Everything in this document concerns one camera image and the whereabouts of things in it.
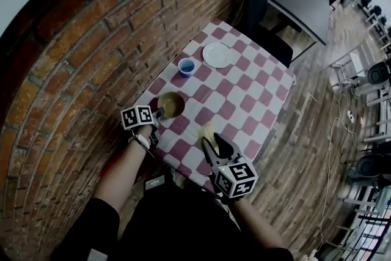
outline white plate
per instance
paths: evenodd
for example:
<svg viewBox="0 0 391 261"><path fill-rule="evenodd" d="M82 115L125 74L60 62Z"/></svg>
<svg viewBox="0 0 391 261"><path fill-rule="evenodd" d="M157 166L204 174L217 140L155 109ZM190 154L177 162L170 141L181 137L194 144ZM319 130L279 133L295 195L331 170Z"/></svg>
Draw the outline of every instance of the white plate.
<svg viewBox="0 0 391 261"><path fill-rule="evenodd" d="M202 50L203 59L211 67L225 68L231 64L230 48L222 43L209 43Z"/></svg>

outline black sleeve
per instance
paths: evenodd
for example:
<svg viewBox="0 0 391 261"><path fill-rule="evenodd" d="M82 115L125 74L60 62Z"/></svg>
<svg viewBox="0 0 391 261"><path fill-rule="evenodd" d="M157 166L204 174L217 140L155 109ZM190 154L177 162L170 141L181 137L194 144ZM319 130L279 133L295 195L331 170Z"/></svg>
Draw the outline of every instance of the black sleeve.
<svg viewBox="0 0 391 261"><path fill-rule="evenodd" d="M265 256L265 260L294 261L292 253L284 248L267 249Z"/></svg>
<svg viewBox="0 0 391 261"><path fill-rule="evenodd" d="M92 198L53 251L51 260L86 261L91 249L111 255L117 244L120 217L117 211L101 199Z"/></svg>

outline checkered tablecloth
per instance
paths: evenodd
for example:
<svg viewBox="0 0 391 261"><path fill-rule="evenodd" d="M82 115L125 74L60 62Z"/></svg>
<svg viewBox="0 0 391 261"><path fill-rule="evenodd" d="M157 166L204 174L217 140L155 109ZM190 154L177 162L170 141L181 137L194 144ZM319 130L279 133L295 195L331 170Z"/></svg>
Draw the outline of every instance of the checkered tablecloth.
<svg viewBox="0 0 391 261"><path fill-rule="evenodd" d="M232 65L211 68L202 49L212 42L227 45ZM190 57L196 71L182 78L178 62ZM163 120L157 158L162 158L193 182L213 192L211 168L199 143L199 130L211 122L216 132L232 139L245 157L253 160L288 96L294 74L266 50L229 26L214 19L170 63L137 101L152 104L168 91L181 94L185 111Z"/></svg>

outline wooden floor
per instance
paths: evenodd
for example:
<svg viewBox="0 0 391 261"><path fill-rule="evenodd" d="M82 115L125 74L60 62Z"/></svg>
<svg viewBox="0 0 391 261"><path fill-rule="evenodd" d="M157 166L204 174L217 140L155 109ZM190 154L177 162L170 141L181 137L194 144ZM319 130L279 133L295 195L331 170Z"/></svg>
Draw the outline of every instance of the wooden floor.
<svg viewBox="0 0 391 261"><path fill-rule="evenodd" d="M311 54L305 54L291 67L296 82L284 104L277 123L270 132L254 164L259 180L250 201L283 236L283 240L295 258L309 254L321 243L320 223L327 185L330 129L338 116L338 99L342 92L348 99L356 123L348 128L357 134L357 146L353 146L346 131L337 123L332 134L331 172L327 205L324 211L324 241L332 241L337 233L336 225L343 224L352 212L352 205L344 204L341 198L349 191L347 172L349 165L340 164L340 149L346 149L341 161L360 157L364 126L374 123L377 109L365 106L363 98L357 101L349 90L333 90L329 78L331 69L327 66L339 56L347 53L363 39L368 39L376 59L382 55L371 39L364 17L348 7L338 7L330 17L329 44ZM277 23L275 12L265 18L265 26ZM298 34L287 28L279 34L299 54L312 40L305 34ZM346 100L341 100L342 117L345 117ZM134 193L121 212L120 233L122 233L142 197L142 182L136 184Z"/></svg>

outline small plastic cup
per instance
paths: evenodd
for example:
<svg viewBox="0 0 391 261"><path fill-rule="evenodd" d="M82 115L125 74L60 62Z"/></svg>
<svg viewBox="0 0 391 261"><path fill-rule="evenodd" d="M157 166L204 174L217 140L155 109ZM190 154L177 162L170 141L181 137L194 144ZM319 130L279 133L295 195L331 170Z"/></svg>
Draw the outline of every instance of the small plastic cup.
<svg viewBox="0 0 391 261"><path fill-rule="evenodd" d="M184 78L188 78L194 74L194 70L196 69L196 65L194 61L190 58L184 58L178 63L179 72Z"/></svg>

